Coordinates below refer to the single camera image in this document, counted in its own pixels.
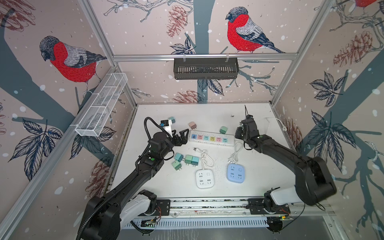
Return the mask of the teal plug adapter far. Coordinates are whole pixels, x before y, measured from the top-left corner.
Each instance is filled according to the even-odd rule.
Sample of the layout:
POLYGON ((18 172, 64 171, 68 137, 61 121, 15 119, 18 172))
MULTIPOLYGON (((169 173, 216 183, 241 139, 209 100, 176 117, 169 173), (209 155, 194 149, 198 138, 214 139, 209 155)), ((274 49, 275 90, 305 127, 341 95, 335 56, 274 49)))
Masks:
POLYGON ((169 120, 172 122, 172 124, 174 124, 176 122, 174 117, 169 117, 169 120))

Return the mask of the green plug adapter middle cluster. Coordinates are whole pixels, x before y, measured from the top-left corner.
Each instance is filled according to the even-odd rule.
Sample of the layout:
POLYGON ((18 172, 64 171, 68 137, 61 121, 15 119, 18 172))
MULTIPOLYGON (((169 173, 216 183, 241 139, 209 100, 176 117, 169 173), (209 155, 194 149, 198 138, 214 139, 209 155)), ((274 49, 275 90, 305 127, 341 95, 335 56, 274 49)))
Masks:
POLYGON ((186 155, 186 156, 185 156, 185 163, 186 163, 187 165, 191 165, 191 164, 192 164, 192 161, 193 161, 193 156, 191 156, 191 155, 186 155))

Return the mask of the blue square socket cube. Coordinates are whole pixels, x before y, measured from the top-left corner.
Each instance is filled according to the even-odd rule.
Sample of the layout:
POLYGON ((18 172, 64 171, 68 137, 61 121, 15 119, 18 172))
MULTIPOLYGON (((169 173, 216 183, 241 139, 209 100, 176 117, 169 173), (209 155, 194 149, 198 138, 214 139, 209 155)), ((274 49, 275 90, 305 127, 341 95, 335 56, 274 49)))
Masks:
POLYGON ((233 183, 243 183, 245 180, 245 168, 238 164, 229 164, 227 168, 227 179, 233 183))

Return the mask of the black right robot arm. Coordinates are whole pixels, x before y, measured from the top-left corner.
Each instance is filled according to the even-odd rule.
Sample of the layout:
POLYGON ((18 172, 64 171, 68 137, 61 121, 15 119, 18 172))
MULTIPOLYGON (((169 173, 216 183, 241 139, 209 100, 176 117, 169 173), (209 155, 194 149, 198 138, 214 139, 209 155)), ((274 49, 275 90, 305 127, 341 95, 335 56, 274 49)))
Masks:
POLYGON ((251 150, 267 155, 295 174, 295 185, 276 188, 264 194, 264 208, 273 212, 278 206, 303 202, 313 206, 335 195, 337 188, 327 163, 320 157, 308 157, 277 143, 268 135, 259 133, 252 115, 240 122, 235 138, 242 140, 251 150))

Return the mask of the pink plug adapter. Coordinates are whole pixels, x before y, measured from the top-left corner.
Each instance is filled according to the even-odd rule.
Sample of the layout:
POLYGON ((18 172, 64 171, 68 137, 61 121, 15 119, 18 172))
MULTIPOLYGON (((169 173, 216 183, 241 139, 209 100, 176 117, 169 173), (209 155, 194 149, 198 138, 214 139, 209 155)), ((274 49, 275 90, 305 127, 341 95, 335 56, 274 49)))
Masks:
POLYGON ((195 122, 190 122, 190 123, 189 123, 189 127, 190 127, 192 130, 194 130, 194 129, 197 128, 197 124, 196 124, 195 122))

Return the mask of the teal plug adapter left cluster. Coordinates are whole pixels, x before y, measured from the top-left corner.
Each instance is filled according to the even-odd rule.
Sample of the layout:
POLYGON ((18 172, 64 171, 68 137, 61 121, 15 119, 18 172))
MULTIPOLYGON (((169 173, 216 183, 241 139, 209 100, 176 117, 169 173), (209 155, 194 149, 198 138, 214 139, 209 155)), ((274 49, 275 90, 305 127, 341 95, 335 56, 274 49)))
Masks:
POLYGON ((174 159, 178 162, 182 162, 184 159, 184 156, 180 153, 175 153, 174 159))

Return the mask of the teal plug adapter cluster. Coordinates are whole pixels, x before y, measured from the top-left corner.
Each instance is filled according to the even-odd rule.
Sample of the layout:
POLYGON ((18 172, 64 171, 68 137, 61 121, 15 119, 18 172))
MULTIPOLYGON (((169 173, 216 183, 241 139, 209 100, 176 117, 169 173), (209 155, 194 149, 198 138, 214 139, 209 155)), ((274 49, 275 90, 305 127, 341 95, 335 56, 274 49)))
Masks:
POLYGON ((195 157, 195 156, 193 156, 193 157, 192 157, 191 164, 192 164, 193 166, 198 166, 198 165, 199 165, 199 161, 200 161, 200 158, 199 158, 199 157, 195 157))
POLYGON ((178 162, 182 162, 184 159, 184 156, 180 153, 175 153, 174 159, 178 162))

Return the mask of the teal plug adapter right cluster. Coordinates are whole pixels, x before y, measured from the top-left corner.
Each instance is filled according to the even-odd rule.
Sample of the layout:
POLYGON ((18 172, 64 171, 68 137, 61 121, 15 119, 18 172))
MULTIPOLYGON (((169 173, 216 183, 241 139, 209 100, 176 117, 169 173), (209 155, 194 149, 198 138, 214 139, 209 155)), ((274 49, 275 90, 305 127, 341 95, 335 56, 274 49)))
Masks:
POLYGON ((192 164, 193 166, 198 166, 198 165, 199 165, 199 161, 200 161, 200 158, 199 158, 199 157, 195 157, 195 156, 193 156, 193 157, 192 157, 191 164, 192 164))

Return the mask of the white mesh wall shelf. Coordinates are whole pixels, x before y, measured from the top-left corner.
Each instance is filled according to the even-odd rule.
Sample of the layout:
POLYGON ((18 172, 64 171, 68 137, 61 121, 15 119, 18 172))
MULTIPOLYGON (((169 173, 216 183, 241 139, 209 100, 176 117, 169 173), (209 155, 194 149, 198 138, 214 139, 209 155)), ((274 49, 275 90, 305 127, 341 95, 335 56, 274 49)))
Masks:
POLYGON ((124 73, 112 73, 101 90, 96 93, 91 106, 77 124, 75 131, 81 137, 99 137, 118 101, 128 79, 124 73))

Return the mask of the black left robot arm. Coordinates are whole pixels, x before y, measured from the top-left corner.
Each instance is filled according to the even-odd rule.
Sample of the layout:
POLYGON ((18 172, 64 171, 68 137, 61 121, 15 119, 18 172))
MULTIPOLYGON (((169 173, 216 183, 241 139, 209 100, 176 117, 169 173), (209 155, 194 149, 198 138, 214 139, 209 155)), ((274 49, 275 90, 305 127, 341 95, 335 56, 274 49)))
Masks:
POLYGON ((86 206, 78 240, 115 240, 124 225, 141 214, 156 210, 154 193, 141 190, 167 161, 173 147, 188 142, 189 130, 169 135, 162 130, 150 137, 148 145, 135 162, 135 169, 117 187, 102 197, 92 197, 86 206))

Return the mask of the white square socket cube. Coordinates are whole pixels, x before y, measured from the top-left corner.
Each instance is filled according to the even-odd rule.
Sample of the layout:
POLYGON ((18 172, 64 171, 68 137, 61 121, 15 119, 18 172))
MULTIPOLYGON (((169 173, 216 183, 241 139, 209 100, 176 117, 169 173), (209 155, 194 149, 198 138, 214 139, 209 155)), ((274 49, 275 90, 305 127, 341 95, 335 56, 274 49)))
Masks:
POLYGON ((215 184, 214 174, 210 169, 198 170, 196 172, 196 185, 199 189, 209 189, 215 184))

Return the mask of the green plug adapter low cluster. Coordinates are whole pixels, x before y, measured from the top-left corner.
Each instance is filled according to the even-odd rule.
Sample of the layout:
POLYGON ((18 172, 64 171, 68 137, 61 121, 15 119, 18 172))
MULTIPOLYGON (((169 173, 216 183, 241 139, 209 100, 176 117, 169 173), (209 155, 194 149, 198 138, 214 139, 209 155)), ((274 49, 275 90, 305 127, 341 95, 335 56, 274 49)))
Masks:
POLYGON ((172 163, 172 166, 173 166, 173 168, 174 168, 176 171, 178 171, 179 169, 182 168, 182 164, 181 164, 179 161, 174 161, 174 162, 172 163))

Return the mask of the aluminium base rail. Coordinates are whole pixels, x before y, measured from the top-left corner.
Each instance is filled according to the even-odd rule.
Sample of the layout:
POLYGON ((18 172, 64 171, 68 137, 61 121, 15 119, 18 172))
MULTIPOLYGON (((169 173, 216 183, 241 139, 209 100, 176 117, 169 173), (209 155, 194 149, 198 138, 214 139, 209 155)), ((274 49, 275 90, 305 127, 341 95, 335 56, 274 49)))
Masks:
POLYGON ((121 220, 135 218, 234 218, 234 217, 281 217, 335 216, 328 204, 308 206, 303 203, 286 204, 268 212, 259 198, 157 198, 155 206, 144 197, 134 198, 118 214, 121 220))

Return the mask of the white multicolour power strip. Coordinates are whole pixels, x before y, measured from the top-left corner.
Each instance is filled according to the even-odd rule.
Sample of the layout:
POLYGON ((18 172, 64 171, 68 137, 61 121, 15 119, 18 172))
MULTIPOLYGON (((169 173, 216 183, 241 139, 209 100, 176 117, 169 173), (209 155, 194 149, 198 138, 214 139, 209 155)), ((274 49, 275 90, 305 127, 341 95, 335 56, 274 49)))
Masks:
POLYGON ((195 130, 190 131, 188 141, 225 147, 233 147, 235 145, 234 135, 218 134, 195 130))

